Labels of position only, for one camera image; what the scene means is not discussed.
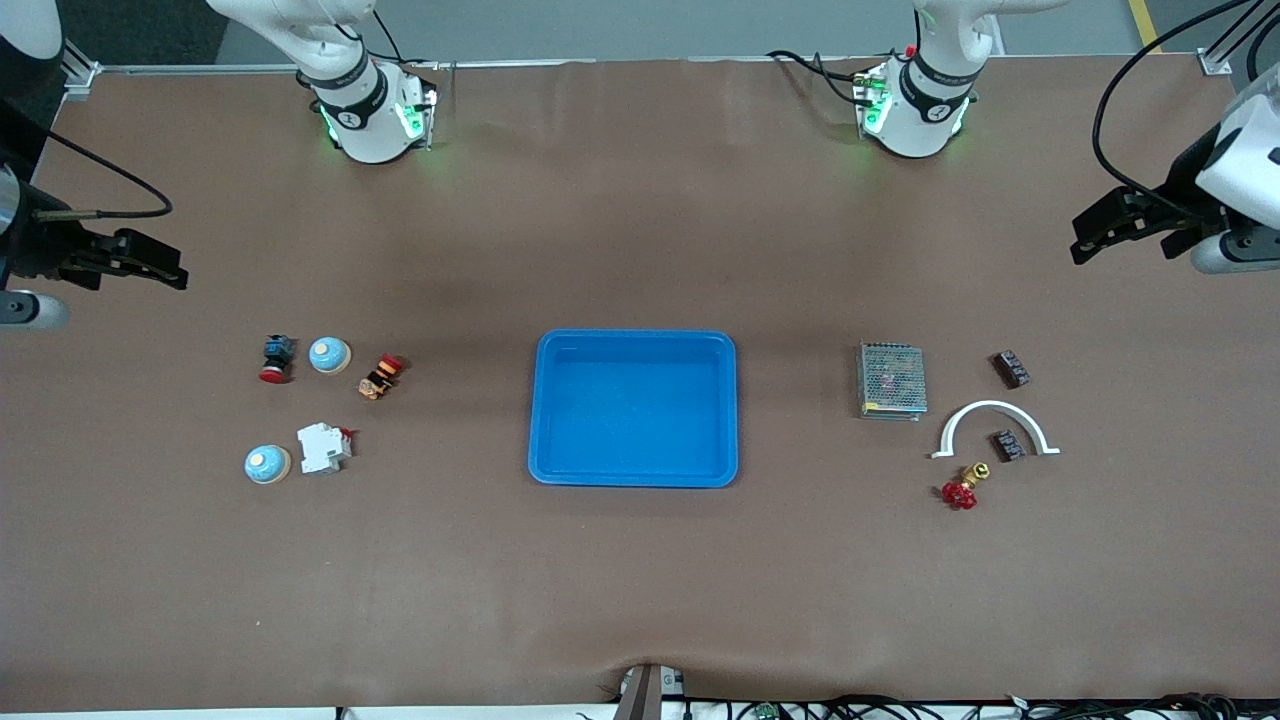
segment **white arch pipe clamp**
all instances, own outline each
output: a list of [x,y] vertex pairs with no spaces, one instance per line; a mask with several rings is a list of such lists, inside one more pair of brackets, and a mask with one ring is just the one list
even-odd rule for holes
[[1039,455],[1059,455],[1062,451],[1056,447],[1048,446],[1048,439],[1044,438],[1044,430],[1036,423],[1036,419],[1027,414],[1025,410],[1018,407],[1016,405],[1010,405],[1007,402],[1001,402],[998,400],[979,400],[978,402],[970,402],[965,405],[955,415],[947,420],[947,424],[942,428],[942,442],[938,446],[938,451],[931,457],[952,457],[955,452],[955,439],[956,439],[956,427],[965,415],[973,413],[974,410],[982,407],[991,407],[998,413],[1004,413],[1010,418],[1018,420],[1018,423],[1027,428],[1027,432],[1032,436],[1032,442],[1036,443],[1036,452]]

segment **black relay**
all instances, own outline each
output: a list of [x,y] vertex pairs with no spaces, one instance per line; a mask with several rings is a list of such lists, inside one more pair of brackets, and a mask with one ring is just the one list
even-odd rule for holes
[[996,446],[996,452],[1000,454],[1001,460],[1005,462],[1027,457],[1027,448],[1023,447],[1023,443],[1018,442],[1018,436],[1010,430],[1000,430],[991,436],[991,445]]
[[1020,388],[1032,382],[1032,377],[1027,373],[1027,368],[1023,368],[1023,361],[1014,355],[1012,350],[1006,350],[1000,355],[996,355],[991,359],[991,363],[996,366],[996,372],[1000,373],[1001,378],[1004,378],[1009,389]]

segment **green indicator light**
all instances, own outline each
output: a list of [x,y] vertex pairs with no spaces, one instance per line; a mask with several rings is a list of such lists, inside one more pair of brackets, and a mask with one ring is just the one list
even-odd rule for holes
[[329,140],[338,142],[338,131],[333,129],[333,119],[329,118],[329,111],[320,108],[320,117],[324,118],[324,127],[329,131]]
[[888,111],[892,109],[891,100],[892,96],[886,92],[881,95],[876,104],[867,109],[867,122],[864,123],[867,132],[878,133],[884,128],[884,118],[888,117]]
[[415,110],[412,105],[406,108],[399,102],[396,104],[396,110],[398,111],[401,124],[404,126],[404,135],[411,138],[422,135],[422,113]]

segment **black cable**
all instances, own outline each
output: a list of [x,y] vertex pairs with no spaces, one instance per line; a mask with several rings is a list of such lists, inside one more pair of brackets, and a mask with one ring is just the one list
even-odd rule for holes
[[[804,58],[801,58],[800,55],[796,55],[795,53],[792,53],[790,50],[774,50],[773,53],[768,53],[765,56],[773,58],[774,60],[777,60],[778,58],[786,58],[788,60],[794,60],[801,68],[809,70],[810,73],[815,73],[815,74],[819,74],[819,76],[822,74],[822,70],[818,69],[817,65],[812,64],[809,60],[805,60]],[[841,74],[841,73],[831,73],[831,77],[833,79],[838,79],[838,81],[844,81],[844,82],[854,82],[854,76],[851,76],[851,74],[846,76],[846,74]]]
[[1032,714],[1036,712],[1037,710],[1041,710],[1042,707],[1051,707],[1055,711],[1064,710],[1064,707],[1060,703],[1056,703],[1056,702],[1041,702],[1041,703],[1036,703],[1036,705],[1028,705],[1023,710],[1021,720],[1041,720],[1041,717],[1048,717],[1048,715],[1041,715],[1039,717],[1033,717]]
[[878,710],[876,706],[868,705],[867,707],[859,710],[858,712],[854,712],[851,703],[837,705],[836,707],[841,710],[841,717],[844,717],[845,720],[861,720],[868,714],[870,714],[870,711]]
[[[1183,696],[1176,696],[1175,700],[1181,700]],[[1139,710],[1151,710],[1152,706],[1160,706],[1161,703],[1167,703],[1170,698],[1160,698],[1157,701],[1146,702],[1142,705],[1133,706],[1108,706],[1101,701],[1082,700],[1078,701],[1074,707],[1062,708],[1061,712],[1055,712],[1053,715],[1042,715],[1036,720],[1082,720],[1085,717],[1124,717],[1130,712],[1137,712]]]
[[404,64],[404,55],[399,53],[399,45],[396,45],[396,38],[392,37],[392,31],[387,29],[387,23],[383,22],[383,17],[374,10],[374,19],[378,20],[378,27],[383,28],[383,35],[387,36],[387,42],[392,44],[392,53],[396,53],[396,61]]
[[1206,55],[1212,55],[1212,54],[1213,54],[1213,51],[1215,51],[1215,50],[1217,50],[1217,46],[1219,46],[1219,45],[1221,45],[1222,42],[1225,42],[1225,41],[1226,41],[1226,38],[1228,38],[1228,37],[1229,37],[1229,36],[1230,36],[1230,35],[1231,35],[1233,32],[1235,32],[1235,28],[1238,28],[1238,27],[1240,27],[1242,24],[1244,24],[1244,20],[1245,20],[1245,18],[1248,18],[1249,15],[1252,15],[1252,14],[1253,14],[1253,12],[1254,12],[1254,10],[1257,10],[1258,8],[1261,8],[1261,6],[1262,6],[1262,4],[1263,4],[1263,3],[1266,3],[1266,1],[1267,1],[1267,0],[1258,0],[1257,3],[1254,3],[1254,4],[1253,4],[1253,6],[1252,6],[1252,8],[1249,8],[1249,9],[1248,9],[1248,10],[1245,10],[1244,13],[1242,13],[1239,18],[1235,18],[1235,22],[1234,22],[1234,23],[1231,23],[1231,27],[1226,28],[1226,32],[1224,32],[1224,33],[1222,33],[1222,35],[1221,35],[1221,36],[1220,36],[1220,37],[1219,37],[1217,40],[1215,40],[1215,41],[1213,41],[1213,45],[1210,45],[1210,46],[1208,46],[1208,50],[1206,50],[1206,51],[1204,51],[1204,54],[1206,54]]
[[1280,26],[1280,15],[1271,18],[1271,22],[1262,26],[1258,35],[1253,37],[1253,42],[1249,45],[1249,54],[1244,58],[1244,72],[1249,78],[1249,82],[1258,79],[1258,50],[1262,47],[1262,41],[1271,35],[1271,31]]
[[356,35],[351,35],[349,32],[347,32],[347,28],[342,27],[338,23],[333,23],[333,27],[338,28],[338,32],[340,32],[342,36],[346,37],[347,40],[355,40],[356,42],[365,41],[365,38],[358,32]]
[[932,707],[922,702],[902,702],[902,707],[910,710],[913,715],[915,715],[915,711],[919,710],[920,712],[924,712],[925,715],[933,717],[933,720],[946,720],[945,717],[942,717],[942,714],[940,714],[938,711],[933,710]]
[[396,55],[383,55],[381,53],[369,53],[370,56],[378,58],[379,60],[390,60],[397,65],[412,65],[413,63],[434,63],[430,58],[397,58]]
[[1247,720],[1280,720],[1280,700],[1242,700],[1239,707]]
[[[1106,152],[1102,151],[1102,118],[1106,115],[1107,104],[1111,101],[1111,95],[1115,92],[1116,87],[1120,85],[1120,81],[1124,79],[1124,77],[1126,74],[1129,74],[1129,70],[1132,70],[1134,68],[1134,65],[1137,65],[1143,58],[1146,58],[1148,54],[1151,54],[1152,50],[1155,50],[1157,46],[1160,46],[1164,42],[1169,42],[1169,40],[1171,40],[1171,38],[1181,35],[1187,29],[1193,28],[1193,27],[1196,27],[1196,26],[1198,26],[1198,24],[1201,24],[1204,20],[1208,20],[1211,18],[1216,18],[1217,15],[1221,15],[1222,13],[1225,13],[1225,12],[1233,9],[1233,8],[1238,8],[1238,6],[1240,6],[1240,5],[1243,5],[1243,4],[1248,3],[1248,1],[1249,0],[1228,0],[1226,3],[1222,3],[1221,5],[1219,5],[1219,6],[1216,6],[1216,8],[1211,9],[1211,10],[1206,10],[1206,12],[1196,15],[1194,18],[1192,18],[1192,19],[1181,23],[1181,24],[1179,24],[1178,27],[1175,27],[1175,28],[1170,29],[1169,32],[1161,35],[1156,40],[1152,40],[1151,42],[1148,42],[1142,50],[1139,50],[1137,54],[1134,54],[1133,58],[1129,58],[1129,60],[1125,61],[1124,65],[1121,65],[1120,70],[1115,74],[1115,77],[1111,78],[1111,82],[1107,83],[1106,90],[1102,91],[1102,99],[1098,100],[1098,110],[1093,115],[1093,156],[1097,158],[1098,164],[1102,165],[1102,169],[1106,170],[1106,172],[1108,172],[1108,173],[1111,173],[1111,177],[1116,178],[1117,181],[1120,181],[1121,183],[1124,183],[1125,186],[1128,186],[1133,191],[1140,192],[1142,195],[1146,195],[1147,197],[1151,197],[1152,200],[1160,202],[1161,205],[1167,206],[1169,209],[1171,209],[1171,210],[1176,211],[1178,214],[1184,215],[1187,218],[1194,219],[1194,218],[1198,218],[1198,215],[1196,215],[1196,213],[1192,213],[1187,208],[1184,208],[1184,206],[1174,202],[1172,200],[1169,200],[1164,195],[1160,195],[1155,190],[1152,190],[1152,188],[1142,184],[1140,182],[1133,179],[1132,177],[1121,173],[1119,168],[1116,168],[1115,165],[1111,164],[1111,160],[1107,160]],[[1068,717],[1055,717],[1053,720],[1070,720],[1070,719],[1068,719]]]
[[838,87],[836,87],[836,83],[832,79],[831,73],[827,72],[827,65],[822,64],[822,55],[819,55],[818,53],[814,53],[813,54],[813,61],[814,61],[814,64],[818,65],[818,72],[820,72],[822,77],[827,79],[827,87],[829,87],[831,91],[836,94],[836,97],[840,97],[845,102],[849,102],[850,105],[856,105],[859,108],[870,108],[872,106],[870,101],[861,100],[859,97],[854,97],[852,95],[845,95],[844,92],[840,91]]
[[1274,14],[1276,14],[1276,12],[1277,12],[1277,10],[1280,10],[1280,5],[1276,5],[1276,6],[1271,8],[1270,10],[1267,10],[1266,13],[1263,13],[1263,14],[1262,14],[1262,17],[1261,17],[1261,18],[1258,18],[1258,20],[1257,20],[1256,23],[1253,23],[1253,27],[1251,27],[1249,29],[1247,29],[1247,31],[1242,32],[1242,33],[1240,33],[1240,36],[1235,38],[1235,42],[1233,42],[1233,44],[1231,44],[1231,46],[1230,46],[1230,47],[1228,47],[1225,53],[1222,53],[1222,56],[1224,56],[1224,58],[1226,58],[1226,56],[1229,56],[1229,55],[1230,55],[1231,53],[1235,53],[1235,49],[1236,49],[1236,47],[1239,47],[1240,45],[1244,45],[1244,41],[1245,41],[1245,40],[1247,40],[1247,38],[1248,38],[1248,37],[1249,37],[1251,35],[1253,35],[1254,32],[1257,32],[1257,29],[1258,29],[1260,27],[1262,27],[1262,24],[1263,24],[1263,23],[1266,23],[1266,22],[1267,22],[1267,18],[1270,18],[1270,17],[1271,17],[1271,15],[1274,15]]
[[[54,141],[56,141],[56,142],[59,142],[59,143],[61,143],[61,145],[64,145],[64,146],[74,150],[76,152],[79,152],[81,155],[88,158],[90,160],[93,160],[99,165],[102,165],[104,168],[111,170],[113,173],[123,177],[124,179],[127,179],[127,181],[132,182],[133,184],[141,187],[142,190],[150,192],[160,202],[164,204],[164,208],[160,208],[159,210],[84,210],[84,213],[91,214],[92,218],[140,219],[140,218],[159,218],[161,215],[168,215],[169,213],[173,213],[173,202],[169,201],[169,197],[166,197],[165,193],[163,193],[159,190],[156,190],[155,186],[152,186],[147,181],[140,178],[138,176],[131,173],[129,170],[125,170],[124,168],[116,165],[115,163],[108,160],[106,158],[102,158],[97,152],[93,152],[92,150],[86,150],[84,147],[81,147],[79,145],[72,142],[70,140],[67,140],[65,137],[58,135],[52,129],[46,129],[46,128],[40,128],[40,129],[50,140],[54,140]],[[70,210],[70,213],[76,213],[76,210]]]
[[809,703],[808,702],[797,702],[796,707],[799,707],[800,710],[804,710],[804,716],[806,719],[812,717],[813,720],[822,720],[822,717],[819,717],[817,712],[814,712],[813,710],[809,710]]
[[836,707],[840,707],[840,708],[849,708],[852,705],[865,705],[867,706],[865,708],[859,710],[858,712],[846,711],[844,714],[844,717],[846,720],[859,720],[860,717],[865,716],[867,714],[872,712],[873,710],[879,710],[882,712],[887,712],[887,714],[892,715],[896,720],[910,720],[906,715],[902,715],[897,710],[893,710],[892,706],[896,705],[899,707],[906,708],[914,716],[915,712],[911,711],[908,706],[910,706],[910,705],[918,705],[918,703],[909,703],[909,702],[904,703],[904,702],[893,700],[891,697],[877,696],[877,694],[842,696],[842,697],[838,697],[835,701],[832,701],[832,703]]
[[[1213,703],[1220,705],[1222,708],[1217,710]],[[1238,720],[1240,716],[1239,710],[1235,707],[1235,701],[1220,694],[1204,696],[1204,703],[1208,705],[1211,710],[1216,710],[1222,715],[1222,720]]]
[[[806,702],[806,703],[804,705],[805,710],[809,710],[809,705],[810,705],[810,703],[808,703],[808,702]],[[823,708],[823,710],[826,710],[826,711],[827,711],[827,714],[826,714],[826,715],[823,715],[822,717],[818,717],[818,714],[817,714],[817,712],[813,712],[813,711],[810,710],[809,712],[810,712],[810,714],[813,715],[813,719],[814,719],[814,720],[831,720],[832,717],[835,717],[835,716],[836,716],[836,711],[835,711],[835,710],[832,710],[832,708],[831,708],[831,706],[829,706],[829,705],[827,705],[826,702],[818,702],[818,703],[814,703],[814,705],[817,705],[818,707],[820,707],[820,708]]]

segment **brass valve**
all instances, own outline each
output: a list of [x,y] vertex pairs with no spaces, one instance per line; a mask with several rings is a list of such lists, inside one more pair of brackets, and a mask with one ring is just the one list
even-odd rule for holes
[[991,468],[988,468],[986,462],[974,462],[973,465],[969,465],[968,468],[964,469],[964,473],[960,475],[960,484],[963,484],[969,489],[973,489],[978,487],[978,483],[986,480],[989,477],[991,477]]

